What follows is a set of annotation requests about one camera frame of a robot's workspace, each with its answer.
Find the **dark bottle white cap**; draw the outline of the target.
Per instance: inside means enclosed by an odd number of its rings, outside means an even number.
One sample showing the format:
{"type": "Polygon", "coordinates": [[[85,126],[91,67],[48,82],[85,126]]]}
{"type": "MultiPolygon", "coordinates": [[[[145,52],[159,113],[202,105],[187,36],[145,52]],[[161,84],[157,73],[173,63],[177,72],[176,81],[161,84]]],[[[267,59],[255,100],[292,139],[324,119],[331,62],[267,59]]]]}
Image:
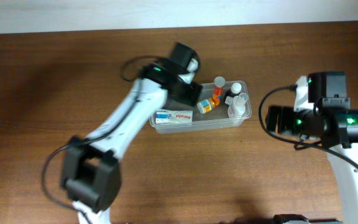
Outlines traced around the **dark bottle white cap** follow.
{"type": "Polygon", "coordinates": [[[238,82],[235,82],[231,85],[231,88],[225,92],[224,95],[224,103],[227,105],[231,105],[235,96],[237,96],[242,90],[242,85],[238,82]]]}

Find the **white spray bottle clear cap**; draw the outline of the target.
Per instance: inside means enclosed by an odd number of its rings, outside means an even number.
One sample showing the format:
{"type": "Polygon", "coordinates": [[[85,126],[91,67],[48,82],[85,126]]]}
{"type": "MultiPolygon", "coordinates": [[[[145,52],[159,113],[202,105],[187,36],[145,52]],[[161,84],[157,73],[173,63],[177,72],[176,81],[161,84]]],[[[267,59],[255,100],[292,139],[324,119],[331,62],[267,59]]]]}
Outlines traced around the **white spray bottle clear cap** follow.
{"type": "Polygon", "coordinates": [[[249,100],[247,93],[240,93],[232,99],[228,108],[229,118],[240,118],[246,111],[246,103],[249,100]]]}

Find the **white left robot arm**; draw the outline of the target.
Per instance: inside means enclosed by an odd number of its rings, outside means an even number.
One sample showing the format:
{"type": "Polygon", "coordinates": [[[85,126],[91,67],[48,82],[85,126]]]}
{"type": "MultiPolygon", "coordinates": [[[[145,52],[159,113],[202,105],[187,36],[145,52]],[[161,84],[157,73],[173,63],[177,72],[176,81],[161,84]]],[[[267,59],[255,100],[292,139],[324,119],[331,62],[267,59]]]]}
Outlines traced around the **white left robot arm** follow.
{"type": "Polygon", "coordinates": [[[127,148],[167,100],[197,103],[202,87],[193,79],[200,64],[195,50],[176,43],[168,57],[152,57],[140,69],[128,95],[101,126],[84,139],[69,140],[60,186],[80,223],[110,222],[109,208],[121,188],[120,161],[127,148]]]}

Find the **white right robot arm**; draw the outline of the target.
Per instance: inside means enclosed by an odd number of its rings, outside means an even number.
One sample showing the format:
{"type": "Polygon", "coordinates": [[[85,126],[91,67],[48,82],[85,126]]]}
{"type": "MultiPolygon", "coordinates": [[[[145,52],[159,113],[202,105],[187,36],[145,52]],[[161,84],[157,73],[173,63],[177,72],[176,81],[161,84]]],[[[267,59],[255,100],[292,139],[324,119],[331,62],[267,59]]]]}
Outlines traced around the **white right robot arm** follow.
{"type": "Polygon", "coordinates": [[[339,189],[344,223],[358,223],[358,109],[351,109],[344,72],[316,72],[294,85],[294,105],[268,108],[259,116],[271,137],[295,150],[315,148],[327,154],[339,189]]]}

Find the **tiger balm jar gold lid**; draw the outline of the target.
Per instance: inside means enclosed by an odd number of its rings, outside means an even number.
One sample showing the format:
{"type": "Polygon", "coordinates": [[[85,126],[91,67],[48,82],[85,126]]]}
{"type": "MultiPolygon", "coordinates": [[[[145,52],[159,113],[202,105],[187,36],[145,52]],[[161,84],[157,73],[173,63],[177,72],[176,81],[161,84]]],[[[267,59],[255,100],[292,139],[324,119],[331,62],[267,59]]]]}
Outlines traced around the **tiger balm jar gold lid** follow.
{"type": "Polygon", "coordinates": [[[213,98],[207,98],[197,103],[197,108],[201,114],[210,112],[216,107],[216,102],[213,98]]]}

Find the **white Panadol box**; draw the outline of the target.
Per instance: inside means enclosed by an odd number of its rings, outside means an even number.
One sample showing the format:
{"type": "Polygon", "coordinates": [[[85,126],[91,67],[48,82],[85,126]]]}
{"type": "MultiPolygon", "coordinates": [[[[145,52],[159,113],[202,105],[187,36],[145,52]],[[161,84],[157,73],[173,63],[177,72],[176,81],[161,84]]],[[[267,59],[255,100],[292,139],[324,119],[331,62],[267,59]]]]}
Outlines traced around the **white Panadol box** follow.
{"type": "Polygon", "coordinates": [[[192,119],[192,111],[157,110],[155,115],[155,122],[157,124],[191,123],[192,119]]]}

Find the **orange tube white cap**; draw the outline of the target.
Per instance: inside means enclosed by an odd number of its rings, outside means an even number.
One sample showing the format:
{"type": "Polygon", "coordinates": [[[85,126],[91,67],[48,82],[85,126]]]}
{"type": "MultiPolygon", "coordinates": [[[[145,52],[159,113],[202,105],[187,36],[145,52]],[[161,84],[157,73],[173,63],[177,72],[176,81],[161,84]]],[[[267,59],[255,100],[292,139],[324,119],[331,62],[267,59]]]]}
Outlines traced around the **orange tube white cap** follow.
{"type": "Polygon", "coordinates": [[[215,106],[218,106],[221,101],[222,93],[223,93],[223,87],[226,83],[226,80],[223,77],[216,77],[214,79],[214,91],[213,91],[213,102],[215,106]]]}

